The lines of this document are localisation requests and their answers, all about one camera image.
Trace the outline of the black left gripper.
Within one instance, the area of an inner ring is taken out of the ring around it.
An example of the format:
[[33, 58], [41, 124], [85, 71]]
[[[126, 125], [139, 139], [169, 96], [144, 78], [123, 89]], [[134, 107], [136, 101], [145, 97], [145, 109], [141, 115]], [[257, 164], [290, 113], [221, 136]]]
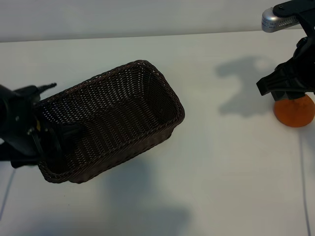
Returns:
[[80, 135], [78, 123], [53, 125], [36, 109], [40, 95], [54, 85], [26, 86], [9, 90], [9, 144], [0, 146], [0, 160], [15, 169], [36, 166], [40, 160], [62, 156]]

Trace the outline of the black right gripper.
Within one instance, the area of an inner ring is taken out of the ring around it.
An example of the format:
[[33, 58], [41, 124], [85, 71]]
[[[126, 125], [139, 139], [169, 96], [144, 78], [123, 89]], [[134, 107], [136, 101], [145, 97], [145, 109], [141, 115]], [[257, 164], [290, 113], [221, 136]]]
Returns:
[[293, 60], [279, 64], [257, 83], [260, 95], [271, 94], [275, 101], [295, 100], [315, 92], [315, 40], [304, 37], [296, 44]]

